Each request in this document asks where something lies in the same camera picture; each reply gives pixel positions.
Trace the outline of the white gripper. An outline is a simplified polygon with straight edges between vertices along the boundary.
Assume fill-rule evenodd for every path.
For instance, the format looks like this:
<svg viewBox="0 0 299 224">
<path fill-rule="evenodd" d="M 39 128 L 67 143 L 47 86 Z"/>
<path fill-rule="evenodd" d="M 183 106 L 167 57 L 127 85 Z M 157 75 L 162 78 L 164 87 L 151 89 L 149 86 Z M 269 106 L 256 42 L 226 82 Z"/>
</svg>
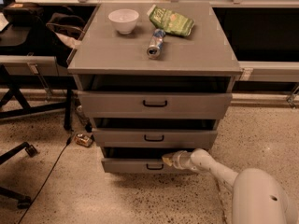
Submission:
<svg viewBox="0 0 299 224">
<path fill-rule="evenodd" d="M 179 170 L 191 170 L 193 163 L 191 160 L 191 152 L 178 151 L 173 153 L 167 153 L 162 156 L 162 160 L 168 166 L 174 166 Z"/>
</svg>

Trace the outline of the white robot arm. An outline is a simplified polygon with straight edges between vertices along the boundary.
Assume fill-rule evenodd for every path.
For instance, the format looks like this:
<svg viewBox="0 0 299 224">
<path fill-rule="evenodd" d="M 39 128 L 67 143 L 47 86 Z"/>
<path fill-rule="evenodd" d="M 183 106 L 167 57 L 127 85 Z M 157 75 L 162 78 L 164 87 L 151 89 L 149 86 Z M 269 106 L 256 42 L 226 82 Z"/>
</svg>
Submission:
<svg viewBox="0 0 299 224">
<path fill-rule="evenodd" d="M 203 149 L 163 155 L 163 162 L 179 170 L 209 171 L 232 193 L 232 224 L 297 224 L 296 203 L 267 172 L 247 168 L 240 173 L 215 161 Z"/>
</svg>

